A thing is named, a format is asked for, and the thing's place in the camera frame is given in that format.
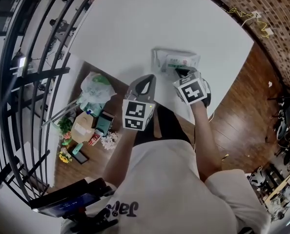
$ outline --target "paper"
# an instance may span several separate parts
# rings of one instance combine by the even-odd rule
[[[75,125],[75,130],[77,130],[81,135],[86,134],[86,129],[78,123],[76,123],[76,125]]]

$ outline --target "plastic bag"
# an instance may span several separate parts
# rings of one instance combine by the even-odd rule
[[[91,72],[81,83],[82,94],[78,102],[80,103],[106,103],[115,91],[106,77],[101,74]]]

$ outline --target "black metal railing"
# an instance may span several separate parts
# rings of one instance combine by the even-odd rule
[[[47,42],[45,44],[38,69],[35,73],[28,72],[28,66],[32,60],[32,52],[34,50],[37,38],[44,24],[44,21],[52,9],[52,6],[56,0],[50,0],[48,2],[47,8],[42,16],[42,19],[37,27],[35,35],[27,49],[25,56],[25,64],[22,67],[22,75],[17,77],[10,72],[12,55],[14,52],[15,43],[19,35],[21,18],[30,8],[34,0],[21,0],[18,5],[16,12],[12,18],[10,26],[6,34],[4,41],[4,46],[0,58],[0,132],[1,132],[1,147],[0,148],[0,187],[2,184],[6,184],[9,189],[16,194],[23,202],[26,204],[30,200],[43,196],[49,185],[47,178],[47,156],[50,153],[48,147],[48,136],[50,131],[50,124],[47,124],[46,128],[43,128],[46,99],[49,95],[51,79],[56,77],[56,85],[51,93],[51,104],[47,112],[47,118],[52,117],[54,103],[58,88],[64,74],[69,72],[67,63],[70,57],[70,53],[66,53],[62,66],[56,68],[58,60],[60,59],[61,52],[66,43],[67,38],[77,19],[79,18],[81,12],[87,8],[88,2],[90,0],[83,0],[75,15],[73,16],[71,23],[64,32],[64,35],[60,39],[60,44],[55,53],[54,60],[51,64],[50,70],[43,70],[43,66],[46,62],[48,49],[55,37],[57,30],[66,15],[68,9],[74,0],[68,0],[64,8],[61,10],[60,15],[56,19],[55,25],[52,28],[51,33],[48,36]],[[38,95],[38,86],[41,80],[47,79],[44,93]],[[24,100],[24,91],[26,86],[30,84],[33,86],[32,97],[28,100]],[[41,114],[36,113],[36,102],[42,100],[41,104]],[[23,112],[24,108],[30,109],[30,148],[24,146],[24,132],[23,132]],[[34,137],[34,120],[35,115],[39,117],[39,134],[38,139]],[[10,134],[10,125],[8,117],[11,117],[11,128],[12,136]],[[42,144],[43,134],[45,134],[45,143]],[[38,145],[38,155],[35,156],[34,144]],[[21,150],[20,160],[16,151]],[[31,155],[32,167],[28,168],[27,154]]]

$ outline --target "white tabletop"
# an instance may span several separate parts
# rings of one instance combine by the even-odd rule
[[[211,86],[210,116],[242,68],[253,40],[211,0],[95,0],[70,52],[130,84],[157,77],[155,101],[194,122],[172,84],[151,69],[151,49],[187,50]]]

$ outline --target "wooden floor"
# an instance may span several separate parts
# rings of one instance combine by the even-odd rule
[[[94,70],[98,71],[88,63],[84,65],[72,98],[80,94],[81,81]],[[118,130],[121,125],[120,108],[127,87],[107,74],[104,75],[117,93],[107,103],[105,111],[117,114],[113,128]],[[210,122],[221,156],[229,154],[223,161],[223,169],[238,168],[246,173],[251,172],[266,164],[278,150],[272,130],[275,122],[270,118],[272,114],[276,114],[278,108],[274,101],[267,101],[267,98],[280,92],[281,86],[275,72],[258,45],[254,44],[237,79],[215,110],[214,118]],[[193,143],[194,126],[180,117],[178,119]],[[90,159],[83,165],[75,160],[70,164],[57,160],[55,187],[52,190],[63,188],[86,176],[101,176],[112,151],[105,150],[101,142],[94,147],[84,145],[82,151]]]

